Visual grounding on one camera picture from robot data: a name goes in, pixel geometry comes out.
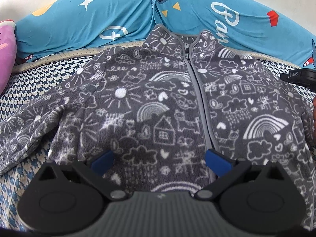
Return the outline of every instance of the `jacket collar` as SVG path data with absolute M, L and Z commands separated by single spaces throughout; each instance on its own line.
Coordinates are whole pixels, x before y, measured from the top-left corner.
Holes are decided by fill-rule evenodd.
M 178 56 L 184 55 L 182 43 L 179 38 L 161 24 L 156 25 L 150 32 L 143 43 L 143 47 L 148 47 L 170 56 L 174 56 L 175 54 Z
M 150 32 L 143 43 L 143 47 L 148 47 L 170 56 L 183 57 L 185 55 L 184 46 L 180 38 L 161 24 L 156 25 Z M 214 51 L 219 47 L 223 46 L 209 30 L 201 31 L 192 44 L 193 52 L 197 56 L 200 53 L 205 54 L 205 52 Z

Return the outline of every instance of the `house drawing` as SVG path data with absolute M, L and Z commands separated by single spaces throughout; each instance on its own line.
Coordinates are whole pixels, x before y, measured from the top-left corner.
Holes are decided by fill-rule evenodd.
M 154 143 L 175 145 L 175 130 L 170 117 L 162 116 L 154 126 Z
M 241 88 L 241 92 L 243 94 L 254 94 L 256 93 L 256 87 L 254 86 L 254 84 L 247 82 L 245 80 L 241 80 L 239 82 L 239 86 Z

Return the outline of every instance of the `white star print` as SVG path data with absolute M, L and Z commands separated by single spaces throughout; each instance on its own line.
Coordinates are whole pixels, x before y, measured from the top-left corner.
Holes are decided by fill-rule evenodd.
M 86 11 L 87 11 L 88 4 L 91 3 L 91 2 L 93 2 L 93 1 L 94 1 L 94 0 L 84 0 L 84 2 L 81 3 L 81 4 L 79 4 L 78 6 L 84 5 L 85 8 L 86 8 Z

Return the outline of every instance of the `pink plush toy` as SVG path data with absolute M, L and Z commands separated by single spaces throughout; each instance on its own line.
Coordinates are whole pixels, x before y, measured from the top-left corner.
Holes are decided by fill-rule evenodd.
M 0 22 L 0 95 L 4 91 L 15 63 L 16 39 L 13 20 Z

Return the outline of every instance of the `red shape print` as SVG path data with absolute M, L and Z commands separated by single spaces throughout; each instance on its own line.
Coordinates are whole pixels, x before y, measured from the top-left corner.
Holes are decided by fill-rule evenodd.
M 279 15 L 275 11 L 269 11 L 269 12 L 267 12 L 267 15 L 270 18 L 271 27 L 275 27 L 277 25 Z

